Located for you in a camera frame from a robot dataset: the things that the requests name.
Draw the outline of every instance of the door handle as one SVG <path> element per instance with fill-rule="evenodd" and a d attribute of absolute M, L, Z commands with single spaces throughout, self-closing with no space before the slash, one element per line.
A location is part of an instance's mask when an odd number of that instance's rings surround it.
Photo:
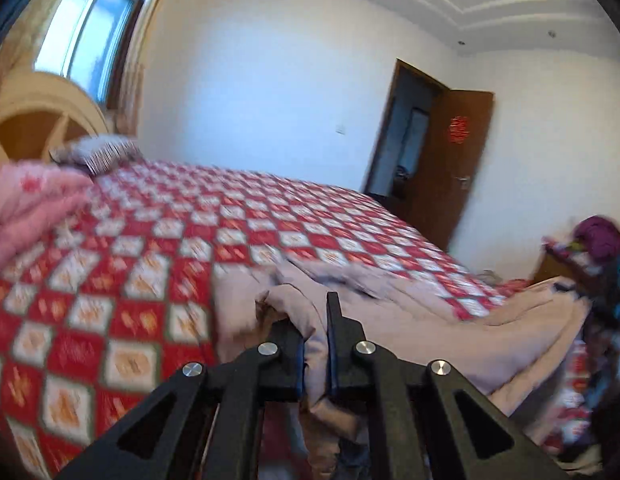
<path fill-rule="evenodd" d="M 470 177 L 469 176 L 456 176 L 455 180 L 461 182 L 461 189 L 470 189 Z"/>

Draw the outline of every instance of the door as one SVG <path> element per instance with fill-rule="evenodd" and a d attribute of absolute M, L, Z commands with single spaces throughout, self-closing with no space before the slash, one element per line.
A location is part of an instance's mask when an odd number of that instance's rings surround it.
<path fill-rule="evenodd" d="M 393 129 L 392 127 L 398 122 L 397 112 L 401 111 L 401 107 L 398 109 L 395 105 L 396 98 L 392 97 L 388 120 L 382 129 L 384 138 L 376 149 L 375 158 L 372 162 L 372 170 L 368 178 L 367 192 L 375 195 L 386 196 L 388 194 L 392 175 L 394 174 L 393 163 L 395 160 L 392 160 L 392 142 L 391 139 L 388 138 L 388 131 Z"/>
<path fill-rule="evenodd" d="M 491 92 L 446 90 L 430 110 L 417 171 L 407 184 L 405 217 L 442 250 L 466 206 L 493 107 Z M 458 135 L 451 134 L 452 124 L 459 125 Z"/>

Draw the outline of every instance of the red checkered bedspread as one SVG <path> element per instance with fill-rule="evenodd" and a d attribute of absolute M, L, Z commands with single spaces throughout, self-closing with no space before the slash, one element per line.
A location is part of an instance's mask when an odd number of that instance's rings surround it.
<path fill-rule="evenodd" d="M 213 363 L 210 273 L 286 252 L 424 278 L 462 319 L 503 301 L 358 192 L 163 162 L 124 168 L 0 277 L 0 429 L 26 468 L 54 476 L 175 369 Z"/>

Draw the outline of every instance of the pillow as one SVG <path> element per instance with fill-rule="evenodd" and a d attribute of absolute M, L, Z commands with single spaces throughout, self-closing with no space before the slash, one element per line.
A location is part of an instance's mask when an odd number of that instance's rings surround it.
<path fill-rule="evenodd" d="M 121 135 L 82 137 L 61 148 L 50 150 L 50 158 L 57 164 L 85 168 L 92 175 L 115 170 L 124 162 L 142 158 L 136 141 Z"/>

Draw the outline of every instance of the wooden headboard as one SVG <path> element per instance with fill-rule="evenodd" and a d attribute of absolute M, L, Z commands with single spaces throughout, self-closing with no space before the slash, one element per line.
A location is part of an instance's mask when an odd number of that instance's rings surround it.
<path fill-rule="evenodd" d="M 23 70 L 2 81 L 0 165 L 25 158 L 48 161 L 50 148 L 107 132 L 101 109 L 69 79 Z"/>

